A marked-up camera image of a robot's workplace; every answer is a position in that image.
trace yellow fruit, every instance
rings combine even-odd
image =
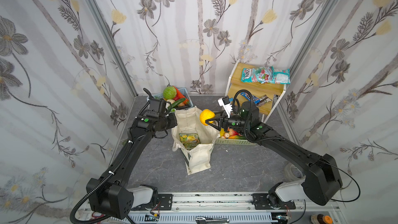
[[[202,124],[204,124],[205,126],[208,126],[208,124],[205,123],[205,121],[209,118],[213,118],[214,116],[216,116],[216,114],[214,114],[212,111],[210,111],[209,109],[205,109],[201,112],[199,119],[200,122]]]

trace green snack package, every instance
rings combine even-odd
[[[180,133],[180,141],[187,150],[191,150],[200,144],[196,133]]]

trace floral wallpaper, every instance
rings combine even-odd
[[[223,93],[234,64],[288,68],[326,0],[96,0],[139,93]]]
[[[68,222],[133,98],[85,0],[0,0],[0,12],[2,221]]]
[[[339,0],[282,104],[303,146],[358,181],[359,200],[341,204],[348,223],[395,223],[397,28],[398,0]],[[335,198],[355,198],[342,178]]]

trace flower center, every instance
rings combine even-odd
[[[7,41],[11,41],[12,40],[12,38],[10,36],[8,36],[8,35],[4,35],[3,39],[6,39]]]
[[[29,197],[23,197],[23,198],[22,198],[22,202],[23,202],[23,203],[27,203],[28,201],[29,201]]]

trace wooden shelf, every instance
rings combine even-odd
[[[233,98],[235,96],[236,92],[238,92],[242,88],[245,88],[245,87],[241,87],[241,86],[238,86],[236,84],[231,84],[231,87],[229,88],[229,91],[228,91],[228,97],[229,98]],[[248,89],[248,90],[251,92],[252,95],[256,96],[257,98],[260,98],[260,97],[262,97],[264,95],[267,95],[268,98],[270,98],[270,99],[273,99],[273,97],[274,97],[274,94],[263,92],[262,90],[259,90],[259,88]],[[242,104],[245,101],[248,101],[245,97],[243,97],[241,95],[238,95],[238,97],[236,97],[236,98],[239,100],[240,104]],[[260,106],[258,108],[260,110],[260,113],[268,115],[271,112],[272,101],[268,102],[268,103],[266,103],[266,104],[264,104],[264,105],[262,105],[262,106]]]
[[[232,75],[231,78],[231,87],[233,85],[236,85],[237,88],[239,89],[246,89],[249,90],[252,94],[256,95],[255,92],[260,92],[261,95],[256,95],[256,97],[261,97],[263,95],[267,95],[270,99],[273,99],[273,95],[281,95],[283,92],[283,84],[271,84],[271,83],[264,83],[261,84],[260,82],[251,82],[251,83],[247,83],[247,82],[242,82],[241,76],[242,76],[242,70],[244,68],[252,68],[255,67],[253,65],[248,65],[248,64],[243,64],[243,63],[238,63],[238,65],[236,66],[236,69],[234,71],[234,74]]]

